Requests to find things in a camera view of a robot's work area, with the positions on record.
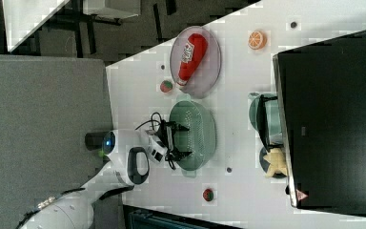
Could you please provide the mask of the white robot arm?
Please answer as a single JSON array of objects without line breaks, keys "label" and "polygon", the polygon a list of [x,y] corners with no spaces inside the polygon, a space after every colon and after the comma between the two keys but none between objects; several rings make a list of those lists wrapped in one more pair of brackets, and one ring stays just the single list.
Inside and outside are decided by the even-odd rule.
[{"label": "white robot arm", "polygon": [[158,123],[157,130],[118,129],[105,134],[102,152],[109,160],[81,187],[49,197],[27,212],[15,229],[89,229],[93,204],[130,191],[144,183],[150,164],[181,159],[188,154],[174,146],[173,136],[189,128],[174,121]]}]

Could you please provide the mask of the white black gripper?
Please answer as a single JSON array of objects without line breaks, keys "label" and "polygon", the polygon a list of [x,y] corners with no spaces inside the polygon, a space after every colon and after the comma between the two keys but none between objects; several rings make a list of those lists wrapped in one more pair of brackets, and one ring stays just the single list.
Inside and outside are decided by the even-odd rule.
[{"label": "white black gripper", "polygon": [[178,124],[162,120],[158,122],[158,129],[154,128],[155,120],[149,120],[151,128],[141,132],[146,144],[147,155],[150,161],[159,164],[162,161],[180,161],[189,156],[191,152],[173,151],[173,131],[189,131],[190,129]]}]

